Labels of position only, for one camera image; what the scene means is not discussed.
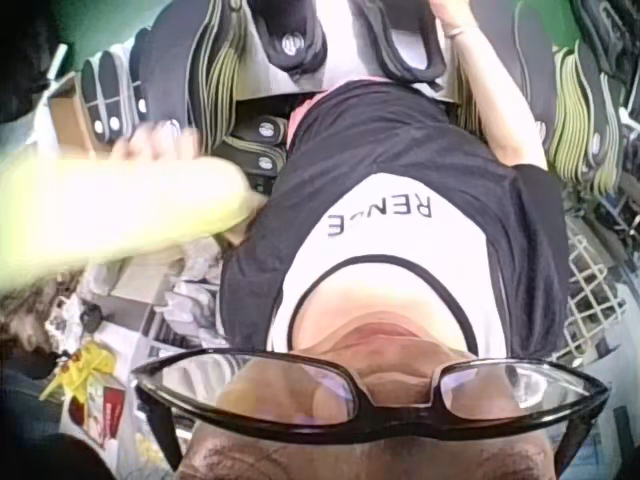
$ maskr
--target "mouth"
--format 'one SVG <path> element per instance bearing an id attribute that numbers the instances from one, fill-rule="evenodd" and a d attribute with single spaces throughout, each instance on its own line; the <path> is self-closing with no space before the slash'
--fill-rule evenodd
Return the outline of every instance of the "mouth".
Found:
<path id="1" fill-rule="evenodd" d="M 336 342 L 334 348 L 345 348 L 360 345 L 362 343 L 369 342 L 375 337 L 420 338 L 411 330 L 401 327 L 400 325 L 392 323 L 368 323 L 351 330 Z"/>

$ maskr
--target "white t-shirt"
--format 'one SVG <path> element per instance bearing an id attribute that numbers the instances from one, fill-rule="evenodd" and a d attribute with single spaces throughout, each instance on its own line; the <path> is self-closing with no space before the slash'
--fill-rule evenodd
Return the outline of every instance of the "white t-shirt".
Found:
<path id="1" fill-rule="evenodd" d="M 291 322 L 318 279 L 350 259 L 367 263 L 367 256 L 374 255 L 369 258 L 388 257 L 390 263 L 421 272 L 425 281 L 429 277 L 448 305 L 452 302 L 443 297 L 455 299 L 461 312 L 455 315 L 453 310 L 460 309 L 454 308 L 452 313 L 466 315 L 480 357 L 506 356 L 484 233 L 430 188 L 386 173 L 368 177 L 342 197 L 298 250 L 284 279 L 268 347 L 289 350 Z"/>

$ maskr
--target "hand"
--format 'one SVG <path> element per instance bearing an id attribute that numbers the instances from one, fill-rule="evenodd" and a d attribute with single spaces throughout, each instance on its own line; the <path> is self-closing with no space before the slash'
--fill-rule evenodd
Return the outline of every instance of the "hand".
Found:
<path id="1" fill-rule="evenodd" d="M 429 0 L 431 10 L 442 23 L 445 35 L 460 27 L 476 26 L 469 0 Z"/>
<path id="2" fill-rule="evenodd" d="M 110 160 L 157 161 L 193 160 L 200 155 L 198 132 L 177 132 L 168 122 L 141 125 L 131 140 L 121 138 L 113 146 Z"/>

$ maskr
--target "neck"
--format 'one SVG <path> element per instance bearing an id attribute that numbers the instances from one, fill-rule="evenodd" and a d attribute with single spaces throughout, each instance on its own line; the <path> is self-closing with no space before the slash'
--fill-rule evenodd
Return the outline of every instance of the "neck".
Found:
<path id="1" fill-rule="evenodd" d="M 293 346 L 308 348 L 328 335 L 366 323 L 400 325 L 466 351 L 460 326 L 440 297 L 413 273 L 386 264 L 346 267 L 309 295 L 295 319 Z"/>

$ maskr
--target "eyeglass lens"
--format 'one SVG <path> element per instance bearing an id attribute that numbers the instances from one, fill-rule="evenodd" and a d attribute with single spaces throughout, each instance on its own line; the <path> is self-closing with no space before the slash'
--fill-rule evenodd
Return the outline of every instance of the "eyeglass lens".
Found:
<path id="1" fill-rule="evenodd" d="M 539 413 L 589 395 L 585 382 L 548 365 L 461 366 L 440 380 L 448 410 L 469 420 L 497 420 Z"/>
<path id="2" fill-rule="evenodd" d="M 202 406 L 258 420 L 335 425 L 355 413 L 347 380 L 329 368 L 305 363 L 206 354 L 165 368 L 154 381 Z"/>

